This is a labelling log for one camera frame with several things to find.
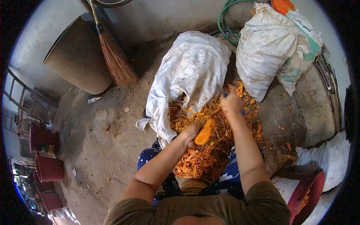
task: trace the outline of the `red bucket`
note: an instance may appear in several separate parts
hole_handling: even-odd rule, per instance
[[[40,182],[64,179],[64,162],[62,160],[36,155],[35,162]]]
[[[50,212],[63,207],[58,194],[55,191],[40,192],[40,198],[44,208]]]

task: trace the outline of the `concrete wall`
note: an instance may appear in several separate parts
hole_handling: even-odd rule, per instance
[[[331,67],[335,69],[342,111],[342,126],[344,126],[345,89],[350,85],[350,77],[343,61],[345,52],[342,44],[332,26],[332,22],[316,2],[313,0],[291,0],[291,2],[307,18],[315,31],[321,32],[320,37],[330,53],[324,55]]]
[[[198,30],[211,23],[211,31],[218,30],[217,22],[226,0],[134,0],[114,8],[105,9],[127,45],[144,43],[174,32]],[[243,27],[252,18],[253,3],[239,3],[228,12],[231,27]]]
[[[64,29],[85,11],[76,0],[45,0],[36,9],[21,33],[10,65],[35,87],[61,96],[71,84],[49,70],[42,62]]]

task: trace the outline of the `concrete floor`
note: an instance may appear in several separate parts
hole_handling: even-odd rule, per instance
[[[136,86],[126,90],[111,86],[101,95],[103,99],[90,105],[87,100],[93,95],[75,86],[61,97],[54,119],[54,131],[59,133],[61,141],[59,158],[65,162],[66,177],[60,183],[62,197],[66,199],[64,205],[72,210],[81,224],[103,224],[108,208],[117,202],[134,176],[138,155],[156,139],[152,129],[143,132],[136,129],[134,124],[142,118],[151,83],[175,38],[149,42],[135,50],[137,53],[134,54],[132,64],[141,76]],[[237,77],[233,71],[234,59],[232,55],[226,80]],[[264,126],[263,137],[273,146],[273,150],[264,151],[269,175],[278,171],[285,161],[284,154],[287,151],[282,146],[286,146],[286,142],[291,143],[293,149],[296,145],[305,147],[309,144],[309,136],[317,134],[323,122],[331,123],[331,109],[327,106],[328,99],[322,98],[326,92],[316,70],[306,73],[302,80],[299,82],[303,84],[316,80],[310,84],[318,85],[313,87],[316,91],[307,93],[305,89],[299,88],[291,98],[274,80],[264,101],[259,104],[261,109],[258,117]],[[318,96],[316,103],[324,105],[315,109],[321,118],[311,127],[306,126],[305,118],[311,118],[314,112],[306,111],[304,107],[306,104],[313,104],[314,108],[318,105],[309,102],[314,100],[304,97],[306,95]],[[129,112],[124,111],[126,107],[130,108]],[[104,131],[107,125],[110,125],[110,134]],[[321,128],[319,131],[322,138],[333,135],[330,126],[326,129]],[[71,172],[73,168],[77,172],[75,177]]]

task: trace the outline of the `broom handle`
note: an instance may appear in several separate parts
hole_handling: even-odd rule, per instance
[[[93,3],[93,0],[90,0],[90,6],[91,6],[91,9],[93,11],[95,23],[98,25],[99,24],[99,19],[98,19],[97,15],[96,15],[96,12],[95,12],[95,6],[94,6],[94,3]]]

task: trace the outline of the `turmeric root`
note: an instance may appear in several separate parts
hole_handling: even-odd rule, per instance
[[[203,145],[206,144],[212,135],[212,132],[216,126],[216,120],[214,118],[210,118],[206,121],[205,125],[201,129],[200,133],[194,139],[195,144]]]

